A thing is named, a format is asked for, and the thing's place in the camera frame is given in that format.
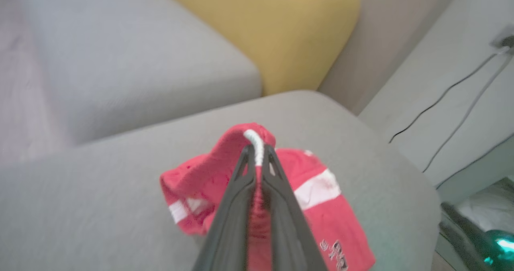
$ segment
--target red towel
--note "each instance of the red towel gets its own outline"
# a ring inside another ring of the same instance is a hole
[[[263,145],[275,137],[256,123],[230,128],[209,154],[161,175],[160,183],[175,223],[187,234],[205,235],[214,219],[242,149],[252,143],[257,190],[250,214],[248,268],[271,270],[270,218],[262,207],[260,176]],[[276,150],[320,252],[330,271],[366,271],[375,258],[332,172],[309,151]]]

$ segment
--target yellow cushion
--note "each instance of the yellow cushion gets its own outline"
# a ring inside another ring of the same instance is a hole
[[[263,95],[315,90],[347,42],[360,0],[177,0],[259,68]]]

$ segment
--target wall socket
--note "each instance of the wall socket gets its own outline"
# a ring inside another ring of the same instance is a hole
[[[490,45],[493,46],[494,48],[500,49],[503,47],[502,46],[503,39],[506,39],[507,37],[509,37],[511,35],[514,35],[514,24],[512,24],[512,23],[505,26],[505,28],[503,28],[503,30],[498,35],[496,35],[494,40],[491,41]]]

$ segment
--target red and white fabric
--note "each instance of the red and white fabric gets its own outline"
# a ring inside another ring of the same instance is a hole
[[[264,144],[275,147],[271,132],[256,123],[235,125],[210,153],[163,173],[160,183],[175,223],[187,234],[205,235],[241,151],[249,143],[255,147],[257,190],[249,220],[248,267],[250,271],[269,271],[271,226],[259,190]],[[370,269],[375,258],[334,174],[312,152],[277,149],[276,153],[328,269]]]

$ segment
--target gray cushion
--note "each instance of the gray cushion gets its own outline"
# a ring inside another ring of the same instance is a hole
[[[351,113],[307,91],[1,170],[0,269],[189,270],[198,246],[174,225],[159,175],[208,152],[234,124],[252,121],[275,134],[278,148],[310,150],[334,172],[377,258],[373,270],[430,270],[440,219],[434,188]]]
[[[74,143],[257,98],[257,68],[173,0],[22,0]]]

